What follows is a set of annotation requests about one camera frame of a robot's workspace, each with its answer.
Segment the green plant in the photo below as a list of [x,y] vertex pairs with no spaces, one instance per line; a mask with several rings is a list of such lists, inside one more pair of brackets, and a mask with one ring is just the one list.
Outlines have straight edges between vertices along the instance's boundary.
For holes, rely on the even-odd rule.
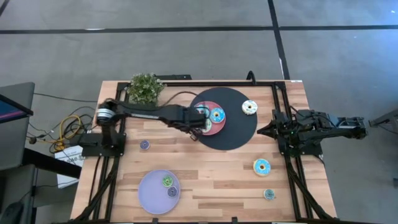
[[153,73],[133,75],[130,86],[127,88],[129,102],[156,105],[157,98],[164,86]]

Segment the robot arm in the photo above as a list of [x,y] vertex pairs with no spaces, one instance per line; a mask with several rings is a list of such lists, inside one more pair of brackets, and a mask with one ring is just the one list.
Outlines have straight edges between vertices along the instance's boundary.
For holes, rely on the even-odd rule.
[[290,120],[283,112],[272,111],[273,120],[257,131],[274,139],[280,139],[282,151],[291,156],[299,154],[321,154],[320,142],[325,138],[343,136],[362,139],[367,135],[363,118],[336,117],[314,110],[298,110]]
[[159,120],[168,127],[191,133],[193,136],[199,134],[206,124],[206,115],[192,107],[147,106],[107,99],[99,105],[96,112],[96,123],[102,129],[103,146],[113,147],[117,144],[115,125],[120,119],[128,117]]

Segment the white donut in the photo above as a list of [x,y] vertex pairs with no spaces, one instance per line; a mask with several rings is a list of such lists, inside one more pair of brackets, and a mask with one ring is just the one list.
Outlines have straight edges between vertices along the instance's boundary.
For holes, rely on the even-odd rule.
[[206,129],[202,129],[203,133],[207,133],[211,130],[211,121],[210,119],[206,119]]
[[255,112],[257,112],[257,108],[258,108],[257,103],[252,100],[246,100],[242,104],[243,113],[245,113],[247,115],[252,115]]

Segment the gray floor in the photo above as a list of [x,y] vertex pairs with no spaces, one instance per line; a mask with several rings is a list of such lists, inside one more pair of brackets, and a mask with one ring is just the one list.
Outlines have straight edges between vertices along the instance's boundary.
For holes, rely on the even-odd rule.
[[[274,1],[281,26],[398,24],[398,3],[377,0]],[[271,25],[267,1],[11,0],[0,29],[87,29]],[[398,108],[398,30],[281,32],[291,79],[303,80],[310,107],[373,119]],[[139,72],[195,79],[281,79],[273,31],[152,34],[0,35],[1,85],[32,81],[36,92],[95,100],[103,80]],[[84,103],[34,97],[31,122],[50,129]],[[92,113],[82,110],[80,113]],[[323,142],[337,214],[344,220],[396,223],[398,140],[380,128],[362,141]],[[48,146],[30,148],[48,154]],[[55,184],[40,172],[38,184]],[[42,189],[37,223],[66,221],[75,186]]]

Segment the wooden tabletop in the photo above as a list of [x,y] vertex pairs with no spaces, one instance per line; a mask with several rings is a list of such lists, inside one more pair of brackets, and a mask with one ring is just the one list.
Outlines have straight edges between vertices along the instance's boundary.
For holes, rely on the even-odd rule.
[[[106,98],[114,98],[118,82],[120,81],[103,82],[99,103]],[[286,85],[289,103],[297,109],[308,108],[303,83],[286,81]],[[208,87],[166,87],[159,97],[159,103],[180,91],[200,93],[206,89]],[[271,110],[274,109],[271,88],[250,86],[234,89],[258,104],[257,129],[267,125],[272,118]],[[188,94],[178,95],[171,103],[188,106],[193,97]],[[281,94],[279,99],[284,110]],[[127,143],[119,164],[112,222],[149,222],[154,217],[159,218],[160,222],[230,222],[231,217],[253,222],[295,220],[285,162],[275,140],[254,134],[247,144],[238,149],[219,151],[199,141],[192,141],[188,134],[168,128],[160,121],[137,118],[127,119],[126,133]],[[148,151],[140,150],[139,143],[144,139],[150,142]],[[253,162],[258,158],[267,159],[271,163],[272,170],[267,177],[259,177],[252,169]],[[302,156],[302,160],[309,191],[323,209],[335,217],[323,164],[314,156]],[[88,204],[96,161],[96,157],[90,157],[84,163],[71,218],[77,217]],[[101,165],[102,162],[98,167],[97,182]],[[141,179],[156,169],[171,170],[181,185],[179,203],[164,215],[147,213],[137,197]],[[263,197],[265,189],[275,191],[273,201]],[[299,189],[297,192],[301,214],[305,217],[302,195]],[[106,192],[100,217],[104,217],[107,196]]]

